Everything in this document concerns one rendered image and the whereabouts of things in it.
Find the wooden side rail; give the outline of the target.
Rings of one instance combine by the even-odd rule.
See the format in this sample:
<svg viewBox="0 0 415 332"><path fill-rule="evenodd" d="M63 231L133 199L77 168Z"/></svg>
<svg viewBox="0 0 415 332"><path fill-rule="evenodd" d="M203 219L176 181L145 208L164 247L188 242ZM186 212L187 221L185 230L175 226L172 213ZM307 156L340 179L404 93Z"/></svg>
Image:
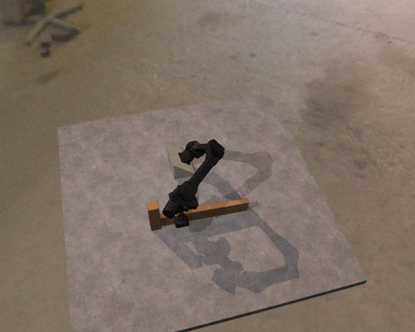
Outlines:
<svg viewBox="0 0 415 332"><path fill-rule="evenodd" d="M188 221L205 219L214 216L221 216L224 214L232 214L235 212L243 212L248 210L249 201L246 199L239 199L235 201L228 201L223 203L216 203L211 205L204 205L197 207L195 210L183 211L188 217ZM174 219L169 219L160 214L161 226L175 224Z"/></svg>

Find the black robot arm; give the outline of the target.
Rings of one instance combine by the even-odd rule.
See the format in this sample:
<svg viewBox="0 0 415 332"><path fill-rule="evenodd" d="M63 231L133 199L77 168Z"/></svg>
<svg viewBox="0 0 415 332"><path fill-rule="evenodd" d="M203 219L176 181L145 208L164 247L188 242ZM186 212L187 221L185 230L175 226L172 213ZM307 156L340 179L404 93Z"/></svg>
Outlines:
<svg viewBox="0 0 415 332"><path fill-rule="evenodd" d="M195 194L198 186L205 178L208 172L223 158L225 148L222 147L215 139L210 140L207 144L200 144L197 141L188 142L185 150L178 153L181 162L190 165L194 158L200 158L206 155L204 162L197 169L194 175L188 181L178 185L172 192L171 200L168 200L162 213L169 219L173 219L180 206L186 206L185 211L195 210L199 203Z"/></svg>

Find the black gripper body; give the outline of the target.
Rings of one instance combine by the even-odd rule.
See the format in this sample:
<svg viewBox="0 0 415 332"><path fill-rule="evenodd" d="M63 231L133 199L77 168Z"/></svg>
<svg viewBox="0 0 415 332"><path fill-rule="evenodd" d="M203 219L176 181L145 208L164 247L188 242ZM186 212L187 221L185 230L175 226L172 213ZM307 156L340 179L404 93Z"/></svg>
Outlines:
<svg viewBox="0 0 415 332"><path fill-rule="evenodd" d="M172 192L169 193L170 200L172 199L171 196ZM177 218L174 219L176 228L182 228L189 225L188 217L183 213L183 211L185 211L185 207L183 208L182 206L180 206L176 213L176 215L179 215L177 216Z"/></svg>

